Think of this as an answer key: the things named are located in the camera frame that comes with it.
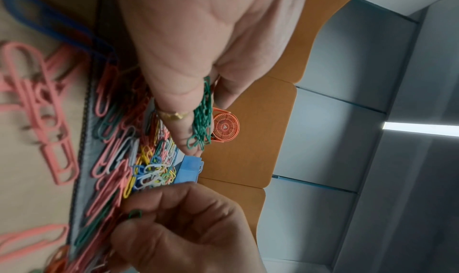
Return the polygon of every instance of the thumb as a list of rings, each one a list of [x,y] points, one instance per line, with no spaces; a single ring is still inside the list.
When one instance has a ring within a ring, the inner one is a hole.
[[[148,218],[129,219],[118,225],[111,244],[139,272],[190,272],[199,250],[196,244]]]

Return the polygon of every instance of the blue object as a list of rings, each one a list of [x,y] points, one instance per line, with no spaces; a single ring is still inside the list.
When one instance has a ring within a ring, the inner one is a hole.
[[[3,4],[11,16],[24,25],[59,41],[80,48],[99,59],[109,60],[111,63],[118,61],[113,46],[96,37],[88,27],[77,23],[40,0],[3,0]],[[34,18],[34,16],[27,15],[26,10],[33,10],[35,13],[38,12],[38,16]],[[87,37],[88,41],[90,40],[100,50],[94,50],[92,46],[84,43],[82,40],[76,39],[75,36],[70,36],[69,33],[74,35],[82,33]]]
[[[204,167],[204,161],[201,157],[186,156],[183,158],[180,167],[178,168],[177,177],[174,184],[183,182],[197,182],[199,174]]]

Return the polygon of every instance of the gray panel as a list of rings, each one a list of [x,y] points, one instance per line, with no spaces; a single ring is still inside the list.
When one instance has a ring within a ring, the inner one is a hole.
[[[429,7],[389,121],[459,123],[459,0]]]
[[[356,195],[278,179],[265,190],[262,257],[330,265]]]
[[[384,119],[298,90],[274,174],[358,191]]]
[[[387,111],[416,23],[351,0],[314,41],[298,86]]]
[[[419,272],[459,189],[459,139],[385,131],[334,273]]]

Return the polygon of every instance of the beige table surface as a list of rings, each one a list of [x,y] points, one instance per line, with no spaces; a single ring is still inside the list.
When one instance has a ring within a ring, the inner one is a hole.
[[[49,0],[78,14],[93,24],[97,0]],[[0,41],[19,41],[32,45],[48,55],[58,42],[17,23],[0,8]],[[74,84],[63,107],[78,153],[87,76]],[[0,102],[6,101],[0,95]],[[28,120],[22,111],[0,113],[0,234],[21,231],[47,224],[66,224],[73,185],[56,186],[34,143],[33,131],[25,130]],[[0,264],[0,273],[27,273],[43,268],[57,247],[38,251],[20,259]]]

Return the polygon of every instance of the person's right hand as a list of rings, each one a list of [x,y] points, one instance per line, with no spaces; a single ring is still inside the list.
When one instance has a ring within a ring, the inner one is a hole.
[[[203,78],[221,80],[215,104],[226,109],[280,58],[305,0],[119,0],[137,49],[142,72],[158,108],[181,113],[163,119],[187,155],[193,110],[200,104]]]
[[[114,230],[112,272],[266,273],[240,206],[198,184],[153,188],[122,205],[143,211]]]

